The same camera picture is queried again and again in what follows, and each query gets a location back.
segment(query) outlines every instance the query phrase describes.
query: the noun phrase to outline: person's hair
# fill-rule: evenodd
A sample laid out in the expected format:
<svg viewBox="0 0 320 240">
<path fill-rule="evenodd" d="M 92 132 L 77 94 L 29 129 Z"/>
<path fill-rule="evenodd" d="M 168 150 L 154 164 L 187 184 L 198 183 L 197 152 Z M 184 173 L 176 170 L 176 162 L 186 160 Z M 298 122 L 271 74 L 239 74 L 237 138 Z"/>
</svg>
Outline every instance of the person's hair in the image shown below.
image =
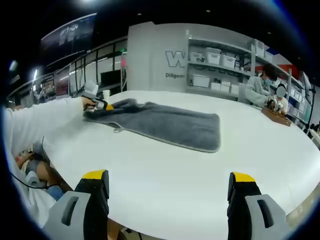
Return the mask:
<svg viewBox="0 0 320 240">
<path fill-rule="evenodd" d="M 276 81 L 278 78 L 278 74 L 277 74 L 277 70 L 274 66 L 272 66 L 272 64 L 267 63 L 263 66 L 262 68 L 262 72 L 265 73 L 265 75 L 273 81 Z"/>
<path fill-rule="evenodd" d="M 283 83 L 280 83 L 280 84 L 278 85 L 278 88 L 279 88 L 279 87 L 284 87 L 284 89 L 287 90 L 287 89 L 286 89 L 286 86 L 285 86 Z"/>
</svg>

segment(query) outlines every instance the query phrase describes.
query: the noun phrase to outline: hand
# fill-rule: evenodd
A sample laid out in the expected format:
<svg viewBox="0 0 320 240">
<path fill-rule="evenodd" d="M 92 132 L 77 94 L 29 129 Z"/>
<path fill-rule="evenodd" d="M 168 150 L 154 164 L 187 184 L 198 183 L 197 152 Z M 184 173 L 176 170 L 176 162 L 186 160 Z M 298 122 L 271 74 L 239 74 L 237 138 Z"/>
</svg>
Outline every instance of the hand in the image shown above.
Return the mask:
<svg viewBox="0 0 320 240">
<path fill-rule="evenodd" d="M 28 152 L 26 155 L 24 155 L 24 157 L 25 157 L 27 160 L 29 160 L 29 159 L 32 158 L 32 156 L 33 156 L 34 154 L 35 154 L 35 153 L 34 153 L 33 151 L 30 151 L 30 152 Z"/>
<path fill-rule="evenodd" d="M 270 108 L 271 110 L 274 110 L 274 109 L 275 109 L 275 102 L 274 102 L 274 101 L 271 102 L 269 108 Z"/>
<path fill-rule="evenodd" d="M 91 99 L 89 98 L 86 98 L 86 97 L 81 97 L 82 99 L 82 105 L 83 105 L 83 110 L 86 110 L 87 107 L 95 107 L 96 106 L 96 103 L 93 102 Z"/>
</svg>

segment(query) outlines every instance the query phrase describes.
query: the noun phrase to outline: face mask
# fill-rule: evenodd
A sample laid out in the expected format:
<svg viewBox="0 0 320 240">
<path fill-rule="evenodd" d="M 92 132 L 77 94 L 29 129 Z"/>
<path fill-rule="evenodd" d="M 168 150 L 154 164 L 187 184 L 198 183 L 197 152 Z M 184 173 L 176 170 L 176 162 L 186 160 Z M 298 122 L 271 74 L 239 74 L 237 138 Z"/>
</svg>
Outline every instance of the face mask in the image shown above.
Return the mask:
<svg viewBox="0 0 320 240">
<path fill-rule="evenodd" d="M 276 90 L 276 95 L 279 98 L 283 98 L 286 95 L 286 89 L 283 86 L 278 87 Z"/>
<path fill-rule="evenodd" d="M 272 84 L 272 81 L 267 78 L 266 80 L 264 80 L 265 85 L 270 86 Z"/>
</svg>

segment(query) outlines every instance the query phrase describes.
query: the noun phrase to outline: floor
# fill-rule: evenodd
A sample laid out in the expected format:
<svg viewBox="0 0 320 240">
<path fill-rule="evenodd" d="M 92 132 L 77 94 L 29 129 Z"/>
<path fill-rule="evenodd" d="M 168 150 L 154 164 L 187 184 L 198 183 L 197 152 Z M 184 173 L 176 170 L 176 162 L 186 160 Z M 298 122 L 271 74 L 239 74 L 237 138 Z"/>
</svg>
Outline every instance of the floor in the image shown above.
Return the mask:
<svg viewBox="0 0 320 240">
<path fill-rule="evenodd" d="M 312 193 L 291 213 L 286 216 L 286 222 L 288 225 L 295 229 L 299 223 L 301 223 L 308 214 L 310 214 L 310 209 L 312 209 L 317 201 L 320 199 L 320 183 L 316 186 L 316 188 L 312 191 Z M 118 238 L 118 240 L 140 240 L 139 234 L 136 231 L 132 231 L 132 233 L 127 233 L 123 231 L 123 235 L 125 238 Z M 161 240 L 159 238 L 147 236 L 141 234 L 142 240 Z"/>
</svg>

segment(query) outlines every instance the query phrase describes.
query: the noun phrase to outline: chair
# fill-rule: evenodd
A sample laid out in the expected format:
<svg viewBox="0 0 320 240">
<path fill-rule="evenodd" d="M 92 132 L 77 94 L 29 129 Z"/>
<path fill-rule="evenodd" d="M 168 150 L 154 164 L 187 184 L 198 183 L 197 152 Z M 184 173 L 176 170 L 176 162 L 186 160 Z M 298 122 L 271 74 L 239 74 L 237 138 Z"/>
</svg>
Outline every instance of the chair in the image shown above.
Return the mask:
<svg viewBox="0 0 320 240">
<path fill-rule="evenodd" d="M 238 94 L 238 102 L 244 104 L 251 104 L 251 102 L 246 97 L 246 89 L 247 86 L 243 83 L 239 83 L 239 94 Z"/>
</svg>

